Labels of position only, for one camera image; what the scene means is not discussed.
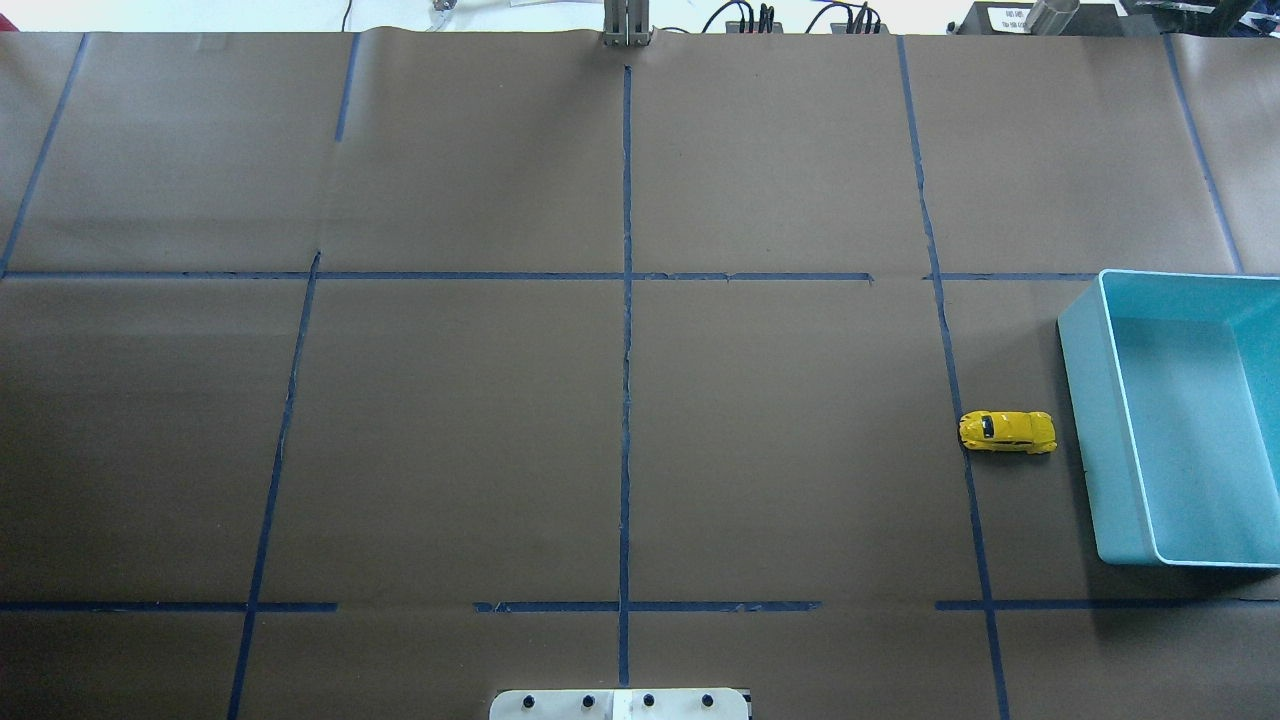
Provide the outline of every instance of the blue tape line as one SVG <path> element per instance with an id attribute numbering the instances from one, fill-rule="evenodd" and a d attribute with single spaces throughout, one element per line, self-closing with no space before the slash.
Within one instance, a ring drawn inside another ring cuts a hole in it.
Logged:
<path id="1" fill-rule="evenodd" d="M 812 612 L 815 600 L 764 600 L 741 602 L 632 602 L 632 612 Z"/>
<path id="2" fill-rule="evenodd" d="M 110 601 L 18 601 L 0 602 L 0 612 L 246 612 L 246 602 L 110 602 Z M 259 612 L 337 612 L 337 602 L 270 602 Z"/>
<path id="3" fill-rule="evenodd" d="M 620 602 L 476 602 L 481 615 L 518 615 L 539 612 L 618 612 Z M 628 612 L 810 612 L 822 607 L 815 600 L 744 600 L 727 602 L 627 602 Z"/>
<path id="4" fill-rule="evenodd" d="M 622 74 L 622 457 L 618 512 L 618 687 L 631 687 L 631 65 Z"/>
<path id="5" fill-rule="evenodd" d="M 943 281 L 1092 281 L 1097 273 L 941 273 Z M 923 279 L 933 279 L 925 275 Z"/>
<path id="6" fill-rule="evenodd" d="M 870 273 L 636 273 L 637 281 L 864 281 Z"/>
<path id="7" fill-rule="evenodd" d="M 36 195 L 36 183 L 40 182 L 40 173 L 45 169 L 45 160 L 49 158 L 49 147 L 54 143 L 58 123 L 63 120 L 63 113 L 67 110 L 67 99 L 72 95 L 72 86 L 76 85 L 76 76 L 79 74 L 86 47 L 88 47 L 88 33 L 81 35 L 79 47 L 76 49 L 76 59 L 72 60 L 72 69 L 68 70 L 67 82 L 63 83 L 63 94 L 58 96 L 58 105 L 54 108 L 54 115 L 49 120 L 49 129 L 45 131 L 45 142 L 40 146 L 40 154 L 36 155 L 36 164 L 31 169 L 31 178 L 27 179 L 27 191 L 22 193 L 18 214 L 14 215 L 13 227 L 9 228 L 9 241 L 5 242 L 4 255 L 0 255 L 0 278 L 4 278 L 9 270 L 9 260 L 13 259 L 13 250 L 18 245 L 18 236 L 22 234 L 22 225 L 27 222 L 27 210 L 31 208 L 31 199 Z"/>
<path id="8" fill-rule="evenodd" d="M 924 196 L 924 159 L 920 152 L 920 133 L 915 120 L 915 101 L 911 95 L 911 73 L 906 61 L 906 42 L 902 36 L 897 36 L 897 59 L 902 73 L 902 97 L 906 102 L 906 124 L 911 135 L 911 156 L 915 164 L 915 187 L 920 201 L 920 219 L 924 223 L 924 234 L 929 241 L 929 270 L 933 281 L 933 300 L 937 304 L 938 329 L 942 333 L 942 355 L 947 365 L 947 383 L 951 386 L 951 410 L 959 421 L 964 413 L 960 404 L 960 379 L 956 373 L 955 352 L 951 345 L 951 328 L 947 325 L 946 297 L 942 288 L 942 266 L 938 259 L 938 245 L 933 232 L 933 219 L 929 217 L 929 206 Z M 973 482 L 973 465 L 969 454 L 960 451 L 964 456 L 965 488 L 969 492 L 969 524 L 973 529 L 973 551 L 978 562 L 978 582 L 982 585 L 982 600 L 987 620 L 987 646 L 991 650 L 991 673 L 996 683 L 996 703 L 1000 708 L 1001 720 L 1009 720 L 1009 693 L 1005 687 L 1005 664 L 1000 652 L 1000 630 L 996 625 L 996 610 L 991 605 L 991 575 L 987 570 L 986 541 L 982 534 L 982 516 L 978 511 L 978 489 Z"/>
<path id="9" fill-rule="evenodd" d="M 351 102 L 351 83 L 356 77 L 356 53 L 360 50 L 360 33 L 351 36 L 351 55 L 347 58 L 347 79 L 342 86 L 342 105 L 338 106 L 338 128 L 333 132 L 333 141 L 342 142 L 343 133 L 347 132 L 347 104 Z"/>
<path id="10" fill-rule="evenodd" d="M 262 570 L 266 568 L 266 548 L 271 538 L 271 521 L 275 518 L 275 500 L 280 491 L 280 473 L 284 470 L 284 448 L 289 439 L 289 425 L 293 423 L 293 401 L 298 393 L 298 366 L 302 364 L 302 343 L 307 338 L 307 325 L 311 323 L 311 304 L 316 293 L 316 273 L 320 269 L 320 252 L 311 260 L 307 293 L 302 300 L 302 316 L 298 320 L 298 338 L 293 345 L 293 363 L 289 368 L 289 384 L 284 393 L 284 411 L 280 414 L 280 434 L 275 441 L 275 460 L 271 464 L 271 484 L 266 491 L 266 509 L 262 511 L 262 529 L 257 537 L 257 559 L 253 561 L 253 579 L 250 583 L 248 607 L 244 612 L 244 625 L 241 629 L 239 656 L 236 659 L 236 676 L 232 682 L 232 698 L 227 706 L 227 719 L 236 720 L 239 715 L 241 693 L 244 689 L 244 670 L 248 667 L 248 652 L 253 644 L 253 625 L 259 611 L 257 598 L 262 592 Z"/>
<path id="11" fill-rule="evenodd" d="M 1280 605 L 1272 598 L 1112 598 L 1112 600 L 996 600 L 991 602 L 1002 612 L 1039 610 L 1170 610 L 1179 607 L 1224 609 L 1224 607 L 1266 607 Z M 934 603 L 940 612 L 978 612 L 987 603 L 978 600 L 945 600 Z"/>
<path id="12" fill-rule="evenodd" d="M 168 270 L 14 270 L 14 279 L 32 281 L 305 281 L 297 272 L 168 272 Z"/>
<path id="13" fill-rule="evenodd" d="M 296 270 L 14 270 L 10 278 L 32 281 L 305 281 Z M 622 281 L 626 273 L 532 273 L 504 270 L 328 270 L 323 281 Z M 631 281 L 858 281 L 873 282 L 870 273 L 632 273 Z"/>
<path id="14" fill-rule="evenodd" d="M 344 272 L 320 273 L 326 281 L 621 281 L 623 273 L 521 273 L 488 270 Z"/>
<path id="15" fill-rule="evenodd" d="M 483 615 L 525 612 L 617 612 L 617 602 L 476 602 L 476 612 Z"/>
<path id="16" fill-rule="evenodd" d="M 1235 234 L 1226 222 L 1226 213 L 1222 210 L 1222 200 L 1217 193 L 1217 183 L 1213 182 L 1213 170 L 1208 167 L 1204 156 L 1204 146 L 1201 145 L 1199 129 L 1196 127 L 1196 118 L 1192 117 L 1192 106 L 1187 102 L 1187 91 L 1183 88 L 1183 73 L 1178 69 L 1178 53 L 1174 51 L 1174 41 L 1169 35 L 1162 36 L 1165 41 L 1165 56 L 1169 58 L 1169 72 L 1174 76 L 1174 90 L 1178 92 L 1178 104 L 1183 106 L 1183 119 L 1187 120 L 1187 131 L 1192 136 L 1192 147 L 1196 150 L 1196 159 L 1199 160 L 1201 172 L 1204 176 L 1204 184 L 1208 186 L 1210 200 L 1213 201 L 1213 214 L 1217 215 L 1217 224 L 1222 228 L 1222 237 L 1226 238 L 1226 250 L 1231 255 L 1231 264 L 1236 273 L 1244 272 L 1240 263 L 1240 250 L 1235 246 Z"/>

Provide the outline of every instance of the black wire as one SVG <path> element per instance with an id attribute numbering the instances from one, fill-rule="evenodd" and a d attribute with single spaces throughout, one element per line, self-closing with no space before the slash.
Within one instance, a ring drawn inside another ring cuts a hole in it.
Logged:
<path id="1" fill-rule="evenodd" d="M 850 35 L 878 35 L 881 28 L 879 12 L 872 8 L 869 4 L 863 3 L 861 5 L 854 5 L 851 3 L 827 3 L 823 9 L 818 10 L 818 14 L 813 17 L 809 27 L 805 28 L 805 33 L 818 24 L 818 19 L 822 14 L 832 8 L 844 8 L 849 13 L 849 19 L 845 23 L 845 32 Z M 858 8 L 858 15 L 854 15 L 854 8 Z"/>
<path id="2" fill-rule="evenodd" d="M 728 0 L 728 3 L 724 3 L 719 6 L 719 9 L 712 13 L 712 17 L 707 18 L 707 24 L 703 26 L 703 32 L 707 32 L 707 29 L 712 27 L 712 23 L 716 22 L 716 18 L 724 10 L 730 9 L 731 5 L 737 5 L 739 13 L 742 13 L 742 8 L 746 8 L 746 18 L 744 18 L 744 20 L 746 22 L 748 28 L 755 24 L 755 8 L 751 8 L 750 3 L 746 0 Z"/>
<path id="3" fill-rule="evenodd" d="M 818 10 L 818 14 L 814 15 L 812 20 L 809 20 L 809 27 L 804 28 L 805 35 L 809 35 L 809 31 L 813 29 L 813 26 L 818 24 L 818 19 L 822 18 L 822 15 L 827 10 L 829 10 L 832 8 L 844 8 L 845 12 L 849 13 L 849 26 L 851 27 L 854 24 L 854 6 L 852 5 L 849 5 L 846 3 L 828 3 L 820 10 Z"/>

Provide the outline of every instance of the yellow toy car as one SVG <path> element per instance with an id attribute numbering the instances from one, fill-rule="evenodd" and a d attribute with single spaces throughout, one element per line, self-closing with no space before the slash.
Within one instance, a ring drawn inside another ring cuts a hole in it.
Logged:
<path id="1" fill-rule="evenodd" d="M 969 450 L 1041 455 L 1057 447 L 1048 413 L 975 410 L 960 418 L 960 441 Z"/>

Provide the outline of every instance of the plastic bin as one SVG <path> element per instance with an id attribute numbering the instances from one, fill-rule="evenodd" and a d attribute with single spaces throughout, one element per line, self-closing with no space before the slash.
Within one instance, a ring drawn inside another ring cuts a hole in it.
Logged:
<path id="1" fill-rule="evenodd" d="M 1280 278 L 1103 270 L 1057 324 L 1102 560 L 1280 568 Z"/>

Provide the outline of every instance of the label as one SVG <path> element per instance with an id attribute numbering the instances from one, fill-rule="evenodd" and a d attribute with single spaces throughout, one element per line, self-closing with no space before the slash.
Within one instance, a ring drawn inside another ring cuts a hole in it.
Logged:
<path id="1" fill-rule="evenodd" d="M 987 8 L 991 29 L 996 32 L 1016 32 L 1027 35 L 1027 13 L 1024 8 Z"/>

